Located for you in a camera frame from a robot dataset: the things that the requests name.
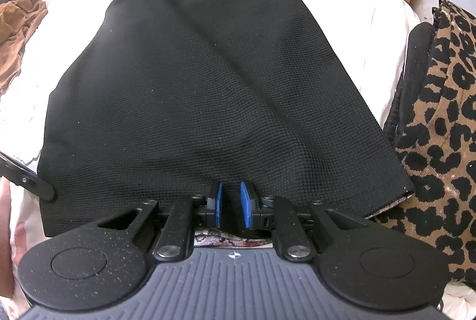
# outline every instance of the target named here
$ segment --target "white sheet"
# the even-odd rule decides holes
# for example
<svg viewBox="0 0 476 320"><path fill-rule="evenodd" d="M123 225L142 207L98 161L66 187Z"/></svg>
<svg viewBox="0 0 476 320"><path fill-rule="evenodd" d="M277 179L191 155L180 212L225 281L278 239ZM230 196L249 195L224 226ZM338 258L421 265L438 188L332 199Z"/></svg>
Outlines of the white sheet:
<svg viewBox="0 0 476 320"><path fill-rule="evenodd" d="M25 47L22 72L0 97L0 149L36 170L49 93L96 35L112 0L45 0L48 14ZM402 0L303 0L383 126L403 65L408 33L419 23ZM41 226L37 198L11 185L11 245L18 224ZM45 239L27 230L29 249ZM26 302L3 300L11 313Z"/></svg>

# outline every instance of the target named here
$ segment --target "black waffle-textured fabric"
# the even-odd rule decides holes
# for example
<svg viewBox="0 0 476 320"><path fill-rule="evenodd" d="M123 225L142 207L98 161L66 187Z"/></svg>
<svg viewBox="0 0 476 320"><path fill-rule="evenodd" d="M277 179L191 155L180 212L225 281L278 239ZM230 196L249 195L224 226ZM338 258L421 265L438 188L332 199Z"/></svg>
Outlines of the black waffle-textured fabric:
<svg viewBox="0 0 476 320"><path fill-rule="evenodd" d="M244 237L240 179L360 215L411 187L301 0L114 0L49 98L38 172L49 236L214 179Z"/></svg>

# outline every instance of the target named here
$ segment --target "leopard print fabric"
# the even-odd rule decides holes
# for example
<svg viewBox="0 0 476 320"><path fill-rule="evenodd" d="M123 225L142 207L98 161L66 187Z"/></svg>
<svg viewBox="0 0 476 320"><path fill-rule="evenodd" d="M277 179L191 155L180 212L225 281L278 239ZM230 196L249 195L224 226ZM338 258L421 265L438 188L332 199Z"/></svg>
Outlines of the leopard print fabric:
<svg viewBox="0 0 476 320"><path fill-rule="evenodd" d="M377 221L442 250L452 280L476 282L476 20L448 0L433 14L428 74L395 142L415 195Z"/></svg>

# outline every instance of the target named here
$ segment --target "metal screw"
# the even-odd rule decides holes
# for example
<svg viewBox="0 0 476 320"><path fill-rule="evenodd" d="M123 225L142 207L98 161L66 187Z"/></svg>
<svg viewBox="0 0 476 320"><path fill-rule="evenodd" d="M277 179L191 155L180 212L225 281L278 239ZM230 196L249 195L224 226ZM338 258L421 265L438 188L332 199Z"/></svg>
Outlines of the metal screw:
<svg viewBox="0 0 476 320"><path fill-rule="evenodd" d="M287 253L292 258L304 258L311 254L311 250L307 246L303 245L294 245L287 249Z"/></svg>
<svg viewBox="0 0 476 320"><path fill-rule="evenodd" d="M157 249L157 255L163 258L172 258L180 254L180 248L176 245L165 245Z"/></svg>

